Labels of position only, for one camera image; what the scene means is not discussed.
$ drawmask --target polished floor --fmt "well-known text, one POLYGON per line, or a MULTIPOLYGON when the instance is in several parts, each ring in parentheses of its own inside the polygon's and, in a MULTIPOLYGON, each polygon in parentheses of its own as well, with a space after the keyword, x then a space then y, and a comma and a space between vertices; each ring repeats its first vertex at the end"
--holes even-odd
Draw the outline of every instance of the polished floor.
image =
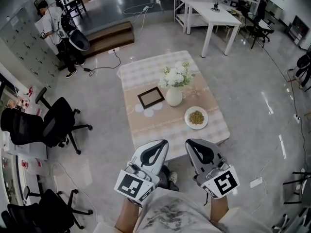
MULTIPOLYGON (((141 24, 142 18, 139 18, 134 25, 136 37, 141 24)), ((220 149, 235 167, 241 185, 228 196, 229 207, 238 206, 252 213, 262 203, 252 215, 271 227, 283 213, 293 215, 299 209, 297 205, 283 205, 285 200, 296 198, 292 198, 293 187, 283 187, 282 183, 294 178, 293 171, 305 167, 301 125, 293 117, 294 100, 286 73, 287 69, 295 67, 304 51, 282 31, 275 31, 265 49, 278 65, 278 70, 258 43, 250 49, 252 40, 245 32, 237 36, 231 52, 225 56, 225 33, 219 30, 217 35, 212 35, 206 58, 202 58, 205 35, 206 29, 203 28, 193 29, 191 35, 183 34, 181 26, 173 22, 172 11, 147 14, 139 40, 118 51, 117 55, 123 65, 180 50, 191 54, 231 133, 220 149), (171 21, 161 22, 163 15, 170 17, 171 21), (260 175, 265 180, 265 189, 263 183, 251 189, 249 183, 260 175)), ((114 67, 118 62, 113 54, 102 53, 88 59, 85 67, 114 67)), ((65 78, 66 71, 62 71, 56 97, 63 96, 72 108, 79 108, 81 113, 76 116, 77 123, 91 124, 94 129, 74 133, 81 155, 75 153, 71 144, 48 152, 50 164, 60 162, 76 185, 89 195, 96 205, 98 220, 112 226, 123 201, 113 188, 120 169, 125 167, 134 152, 117 71, 117 68, 103 68, 89 77, 80 68, 69 80, 65 78)), ((306 139, 306 161, 311 166, 310 123, 304 116, 311 111, 311 91, 299 90, 296 82, 293 82, 293 89, 306 139)), ((205 192, 192 180, 194 170, 187 156, 169 162, 169 169, 178 173, 177 185, 181 192, 195 202, 205 202, 205 192)), ((70 179, 57 165, 53 174, 58 189, 68 196, 74 188, 70 179)), ((55 189, 48 181, 47 186, 55 189)), ((74 204, 78 209, 92 209, 82 193, 76 196, 74 204)), ((85 225, 85 232, 92 232, 96 227, 95 216, 82 216, 78 220, 85 225)), ((74 226, 72 232, 80 231, 74 226)))
POLYGON ((110 24, 123 22, 132 17, 132 13, 141 12, 146 5, 154 5, 148 13, 173 10, 173 0, 93 0, 85 4, 87 12, 82 12, 83 18, 75 17, 74 20, 78 28, 88 35, 110 24))

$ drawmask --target beige table runner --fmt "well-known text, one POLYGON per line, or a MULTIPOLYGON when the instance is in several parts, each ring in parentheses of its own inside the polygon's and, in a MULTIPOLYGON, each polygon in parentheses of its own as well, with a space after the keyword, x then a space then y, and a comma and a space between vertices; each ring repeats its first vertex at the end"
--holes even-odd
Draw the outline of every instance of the beige table runner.
MULTIPOLYGON (((230 132, 209 87, 187 51, 168 53, 120 67, 124 100, 135 148, 154 140, 169 142, 167 160, 186 154, 185 141, 201 138, 219 144, 228 139, 230 132), (183 100, 171 107, 166 101, 143 109, 137 95, 157 86, 165 66, 174 67, 177 61, 189 61, 191 73, 195 77, 191 84, 182 87, 183 100), (208 124, 201 130, 189 128, 184 115, 192 106, 200 106, 207 111, 208 124)), ((167 89, 159 88, 163 96, 167 89)))

